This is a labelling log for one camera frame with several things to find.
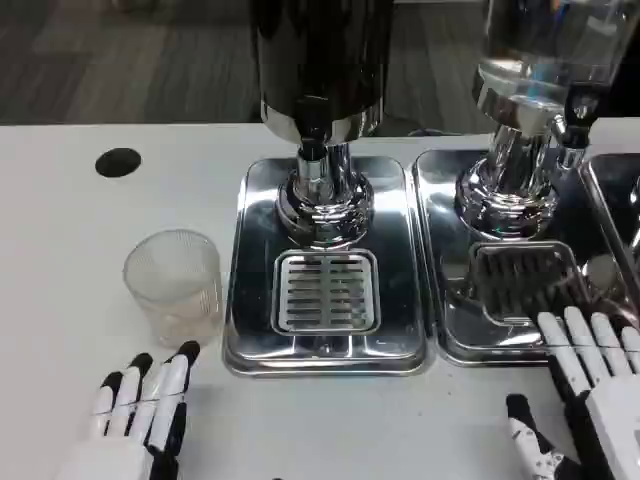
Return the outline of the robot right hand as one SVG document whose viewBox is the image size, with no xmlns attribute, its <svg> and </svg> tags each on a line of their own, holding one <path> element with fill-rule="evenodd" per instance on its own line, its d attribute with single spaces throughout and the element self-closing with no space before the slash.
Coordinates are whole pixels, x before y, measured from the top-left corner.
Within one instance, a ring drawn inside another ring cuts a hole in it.
<svg viewBox="0 0 640 480">
<path fill-rule="evenodd" d="M 577 456 L 538 429 L 526 396 L 506 398 L 510 436 L 527 479 L 636 479 L 639 476 L 639 331 L 609 316 L 541 311 L 548 366 Z"/>
</svg>

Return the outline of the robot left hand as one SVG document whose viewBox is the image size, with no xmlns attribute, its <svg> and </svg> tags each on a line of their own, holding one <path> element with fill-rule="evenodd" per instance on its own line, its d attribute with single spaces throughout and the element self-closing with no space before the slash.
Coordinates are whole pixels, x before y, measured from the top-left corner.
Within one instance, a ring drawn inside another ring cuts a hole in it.
<svg viewBox="0 0 640 480">
<path fill-rule="evenodd" d="M 146 352 L 109 373 L 97 391 L 86 433 L 55 477 L 176 479 L 187 424 L 185 396 L 200 351 L 200 344 L 189 340 L 154 373 Z"/>
</svg>

